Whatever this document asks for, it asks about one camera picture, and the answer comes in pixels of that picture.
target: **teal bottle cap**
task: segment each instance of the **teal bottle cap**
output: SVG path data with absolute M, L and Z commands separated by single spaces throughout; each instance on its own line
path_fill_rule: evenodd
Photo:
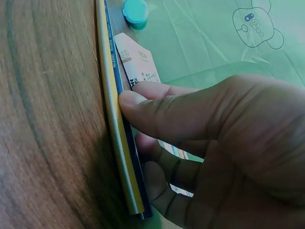
M 146 24 L 148 17 L 147 3 L 143 0 L 127 0 L 124 3 L 123 15 L 133 26 L 134 24 Z

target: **book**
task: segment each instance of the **book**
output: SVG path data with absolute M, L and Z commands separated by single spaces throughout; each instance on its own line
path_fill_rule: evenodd
M 97 2 L 102 84 L 112 143 L 127 207 L 141 219 L 152 216 L 130 124 L 122 117 L 118 95 L 123 91 L 106 0 Z

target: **wooden surface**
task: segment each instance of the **wooden surface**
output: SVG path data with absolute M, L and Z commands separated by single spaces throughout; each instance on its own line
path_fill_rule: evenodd
M 173 227 L 127 213 L 98 62 L 94 0 L 0 1 L 0 229 Z

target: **paper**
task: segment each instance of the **paper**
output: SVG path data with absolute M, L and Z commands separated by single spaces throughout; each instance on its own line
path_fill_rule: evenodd
M 132 88 L 140 81 L 150 81 L 156 83 L 161 82 L 158 71 L 153 62 L 153 56 L 149 50 L 140 46 L 125 33 L 120 33 L 114 36 L 114 39 Z M 171 154 L 183 159 L 188 159 L 188 155 L 185 151 L 163 141 L 159 141 L 159 143 Z M 184 194 L 189 197 L 193 196 L 192 193 L 176 186 L 171 185 L 171 188 L 177 193 Z
M 237 73 L 305 84 L 304 0 L 147 0 L 137 42 L 163 83 L 206 88 Z

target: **cartoon bear drawing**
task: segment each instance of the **cartoon bear drawing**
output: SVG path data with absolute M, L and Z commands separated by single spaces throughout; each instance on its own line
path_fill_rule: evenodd
M 239 8 L 233 13 L 234 27 L 243 43 L 250 48 L 267 42 L 273 49 L 284 44 L 282 33 L 274 28 L 269 16 L 270 0 L 252 0 L 252 8 Z

